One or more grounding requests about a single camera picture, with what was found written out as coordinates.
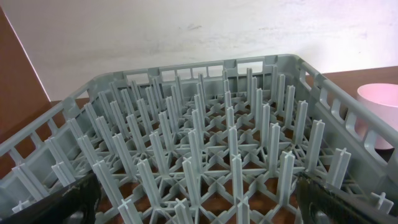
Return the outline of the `pink plastic cup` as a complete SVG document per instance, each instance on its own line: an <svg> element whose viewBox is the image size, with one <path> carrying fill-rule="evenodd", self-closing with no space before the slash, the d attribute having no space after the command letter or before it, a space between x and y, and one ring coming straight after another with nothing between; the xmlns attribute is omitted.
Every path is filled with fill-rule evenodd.
<svg viewBox="0 0 398 224"><path fill-rule="evenodd" d="M397 84L370 83L362 85L357 89L356 99L374 114L372 116L380 118L394 129L393 132L389 131L389 133L397 137ZM357 131L358 135L366 139L368 128L370 127L367 121L358 119L355 126L355 131ZM367 150L394 148L384 137L376 133L374 137L371 136L370 141L365 141L367 141L365 143Z"/></svg>

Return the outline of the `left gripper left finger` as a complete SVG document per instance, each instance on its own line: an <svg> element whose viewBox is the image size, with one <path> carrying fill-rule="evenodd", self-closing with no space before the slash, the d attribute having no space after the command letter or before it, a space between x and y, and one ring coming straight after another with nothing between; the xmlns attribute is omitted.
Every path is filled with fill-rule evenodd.
<svg viewBox="0 0 398 224"><path fill-rule="evenodd" d="M94 173L89 173L7 217L1 221L1 224L94 223L100 200L100 183Z"/></svg>

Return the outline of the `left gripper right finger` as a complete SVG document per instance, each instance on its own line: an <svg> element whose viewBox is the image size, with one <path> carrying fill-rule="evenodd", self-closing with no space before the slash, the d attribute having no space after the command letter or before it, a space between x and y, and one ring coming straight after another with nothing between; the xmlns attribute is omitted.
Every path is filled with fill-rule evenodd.
<svg viewBox="0 0 398 224"><path fill-rule="evenodd" d="M308 172L297 175L296 199L304 224L397 223L397 218L326 183Z"/></svg>

